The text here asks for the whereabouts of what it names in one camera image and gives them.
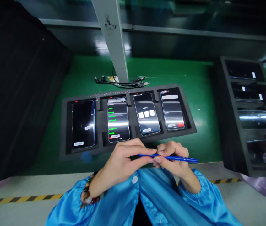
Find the blue pen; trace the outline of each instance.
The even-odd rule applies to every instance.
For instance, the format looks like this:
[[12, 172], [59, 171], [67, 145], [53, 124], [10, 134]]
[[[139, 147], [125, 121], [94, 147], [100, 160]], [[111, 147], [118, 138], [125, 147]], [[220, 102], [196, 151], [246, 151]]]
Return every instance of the blue pen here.
[[[139, 154], [139, 156], [150, 156], [150, 157], [156, 157], [159, 156], [157, 153], [153, 154], [153, 155], [141, 155]], [[187, 158], [187, 157], [180, 157], [180, 156], [176, 156], [176, 155], [170, 155], [170, 156], [164, 156], [167, 160], [174, 160], [174, 161], [184, 161], [184, 162], [192, 162], [192, 163], [198, 163], [197, 159], [192, 159], [192, 158]]]

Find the black smartphone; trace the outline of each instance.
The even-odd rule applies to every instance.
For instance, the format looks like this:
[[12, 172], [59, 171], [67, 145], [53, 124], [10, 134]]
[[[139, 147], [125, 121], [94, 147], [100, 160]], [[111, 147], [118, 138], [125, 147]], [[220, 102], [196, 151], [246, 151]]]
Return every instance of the black smartphone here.
[[256, 79], [256, 74], [249, 65], [226, 60], [226, 67], [231, 78], [240, 78], [240, 79]]
[[238, 110], [243, 129], [266, 129], [266, 111]]
[[160, 92], [163, 115], [167, 130], [184, 129], [184, 119], [177, 90], [164, 90]]
[[247, 141], [247, 148], [251, 160], [259, 160], [266, 163], [266, 140]]
[[142, 136], [161, 131], [155, 105], [150, 92], [133, 96]]
[[255, 87], [232, 84], [232, 90], [236, 101], [262, 102], [263, 96]]
[[108, 104], [109, 142], [130, 139], [127, 99], [125, 97], [110, 98]]
[[95, 145], [95, 106], [93, 100], [72, 104], [72, 148]]

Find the black shelf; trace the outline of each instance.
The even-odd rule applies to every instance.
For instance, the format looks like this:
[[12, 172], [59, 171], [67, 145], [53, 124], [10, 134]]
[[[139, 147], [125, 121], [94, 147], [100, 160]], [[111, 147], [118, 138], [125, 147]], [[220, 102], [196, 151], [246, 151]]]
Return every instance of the black shelf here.
[[[212, 79], [224, 166], [250, 177], [266, 176], [266, 163], [251, 159], [246, 144], [247, 141], [265, 140], [266, 129], [244, 129], [238, 114], [238, 110], [266, 110], [262, 63], [222, 56], [214, 62]], [[233, 84], [258, 89], [263, 100], [257, 103], [239, 101], [235, 98]]]

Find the phone holder rack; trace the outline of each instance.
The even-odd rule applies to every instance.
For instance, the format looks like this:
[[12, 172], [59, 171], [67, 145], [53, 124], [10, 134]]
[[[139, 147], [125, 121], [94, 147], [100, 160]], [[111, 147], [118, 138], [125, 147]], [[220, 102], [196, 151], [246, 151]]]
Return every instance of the phone holder rack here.
[[[250, 79], [237, 78], [253, 73]], [[266, 81], [260, 61], [231, 57], [220, 57], [214, 62], [212, 71], [214, 99], [220, 129], [224, 167], [250, 177], [266, 176], [266, 163], [253, 161], [247, 141], [266, 139], [266, 129], [243, 129], [238, 110], [266, 110]], [[235, 99], [232, 85], [255, 87], [263, 101], [241, 102]]]
[[[180, 95], [178, 95], [178, 99], [185, 121], [184, 129], [172, 131], [168, 131], [166, 129], [160, 97], [160, 92], [163, 90], [177, 90], [180, 93]], [[133, 95], [145, 92], [150, 92], [152, 95], [161, 131], [152, 135], [142, 136], [134, 106]], [[84, 155], [92, 156], [112, 152], [114, 150], [117, 143], [110, 143], [108, 141], [107, 99], [110, 97], [126, 97], [131, 139], [138, 137], [145, 145], [150, 145], [150, 143], [159, 140], [197, 132], [182, 86], [178, 86], [177, 84], [124, 89], [114, 92], [64, 98], [62, 100], [60, 160], [65, 161], [79, 159]], [[79, 100], [93, 100], [95, 102], [95, 145], [89, 148], [72, 149], [72, 139], [71, 137], [67, 137], [66, 133], [67, 126], [69, 126], [67, 123], [72, 123], [71, 121], [67, 122], [67, 103]]]

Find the sleeve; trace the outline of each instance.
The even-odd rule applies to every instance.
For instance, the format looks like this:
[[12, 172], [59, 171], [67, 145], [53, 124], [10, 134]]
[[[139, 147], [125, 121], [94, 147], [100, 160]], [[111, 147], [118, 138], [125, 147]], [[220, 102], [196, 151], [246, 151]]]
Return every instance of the sleeve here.
[[197, 169], [192, 169], [192, 171], [200, 181], [201, 191], [198, 194], [189, 193], [179, 182], [179, 191], [182, 198], [215, 225], [241, 225], [227, 209], [217, 186], [212, 184]]
[[46, 226], [52, 225], [89, 225], [89, 221], [99, 203], [87, 205], [80, 210], [81, 194], [89, 177], [76, 182], [72, 189], [67, 191], [53, 208], [48, 216]]

